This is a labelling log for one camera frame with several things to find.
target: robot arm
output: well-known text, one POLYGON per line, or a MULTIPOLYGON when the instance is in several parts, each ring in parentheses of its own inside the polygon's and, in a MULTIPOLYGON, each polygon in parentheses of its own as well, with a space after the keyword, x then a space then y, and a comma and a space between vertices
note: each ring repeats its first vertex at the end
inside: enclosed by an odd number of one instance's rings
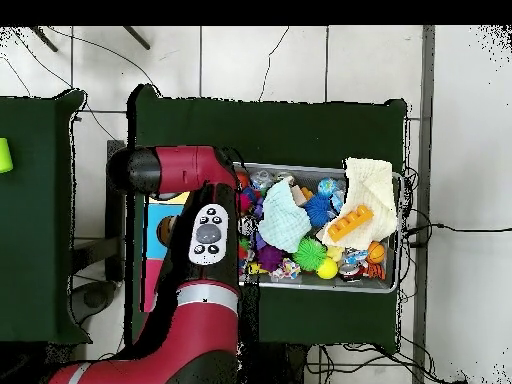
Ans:
POLYGON ((209 146, 117 152, 119 189, 190 191, 162 265, 157 302, 127 356, 60 369, 48 384, 236 384, 238 273, 236 175, 209 146))

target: table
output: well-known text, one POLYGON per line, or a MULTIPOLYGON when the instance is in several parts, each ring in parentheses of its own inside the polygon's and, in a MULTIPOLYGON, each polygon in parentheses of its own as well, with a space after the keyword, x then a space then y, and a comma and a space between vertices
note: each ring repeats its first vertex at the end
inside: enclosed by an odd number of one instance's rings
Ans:
MULTIPOLYGON (((128 143, 235 147, 245 162, 339 168, 342 159, 389 161, 401 172, 406 104, 237 102, 166 99, 140 85, 128 101, 128 143)), ((134 252, 142 251, 142 196, 135 199, 134 252)), ((139 312, 141 255, 134 255, 132 338, 139 312)), ((390 294, 315 293, 262 288, 261 342, 300 344, 372 342, 394 352, 396 291, 390 294)))

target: yellow ball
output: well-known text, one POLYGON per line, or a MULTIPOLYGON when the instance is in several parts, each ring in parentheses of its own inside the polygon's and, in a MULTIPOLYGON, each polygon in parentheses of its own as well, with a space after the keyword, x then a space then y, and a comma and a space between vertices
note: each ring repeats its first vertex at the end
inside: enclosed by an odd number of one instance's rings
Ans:
POLYGON ((371 264, 378 264, 384 260, 385 255, 386 249, 384 249, 384 246, 376 241, 372 241, 370 247, 368 247, 368 256, 366 259, 371 264))
POLYGON ((322 265, 316 270, 316 273, 320 278, 324 280, 330 280, 334 278, 338 273, 338 264, 334 262, 331 258, 325 258, 322 262, 322 265))

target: gray metal frame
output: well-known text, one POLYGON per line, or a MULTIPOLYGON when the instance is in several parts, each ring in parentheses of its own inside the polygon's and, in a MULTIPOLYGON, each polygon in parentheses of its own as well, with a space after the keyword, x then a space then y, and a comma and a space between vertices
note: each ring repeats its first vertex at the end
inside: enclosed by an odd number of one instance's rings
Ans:
MULTIPOLYGON (((427 217, 430 215, 430 152, 432 148, 432 101, 434 97, 434 54, 435 26, 423 26, 423 69, 421 78, 420 141, 417 190, 418 211, 427 217)), ((418 226, 428 224, 418 215, 418 226)), ((421 231, 416 236, 416 288, 414 297, 413 360, 421 367, 425 366, 426 315, 427 315, 427 269, 428 269, 428 231, 421 231)), ((422 384, 423 372, 414 367, 412 384, 422 384)))

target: dark green tabletop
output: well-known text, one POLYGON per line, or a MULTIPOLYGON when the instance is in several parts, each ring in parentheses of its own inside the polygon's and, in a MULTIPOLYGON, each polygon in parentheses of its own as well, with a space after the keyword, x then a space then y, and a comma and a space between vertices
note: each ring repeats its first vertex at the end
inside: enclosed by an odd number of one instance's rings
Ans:
MULTIPOLYGON (((236 148, 245 162, 340 168, 348 157, 389 161, 401 172, 406 104, 238 102, 167 99, 152 86, 131 95, 137 145, 236 148)), ((143 199, 136 199, 135 252, 141 252, 143 199)), ((134 275, 140 276, 140 255, 134 275)), ((140 278, 135 278, 138 311, 140 278)), ((373 342, 395 349, 396 292, 366 294, 262 288, 260 340, 289 343, 373 342)), ((134 312, 133 334, 143 314, 134 312)))
POLYGON ((83 343, 68 314, 70 120, 83 91, 0 97, 0 137, 14 168, 0 174, 0 341, 83 343))

